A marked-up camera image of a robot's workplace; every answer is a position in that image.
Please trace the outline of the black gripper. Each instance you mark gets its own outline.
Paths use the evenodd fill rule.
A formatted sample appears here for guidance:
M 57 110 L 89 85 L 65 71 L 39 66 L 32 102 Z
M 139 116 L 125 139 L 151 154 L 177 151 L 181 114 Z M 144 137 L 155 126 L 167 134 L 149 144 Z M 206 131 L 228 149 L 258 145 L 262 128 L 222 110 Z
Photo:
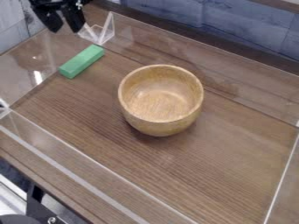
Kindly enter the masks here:
M 61 11 L 71 30 L 77 33 L 85 24 L 83 14 L 84 0 L 29 0 L 32 11 L 51 32 L 57 32 L 63 27 L 59 13 Z

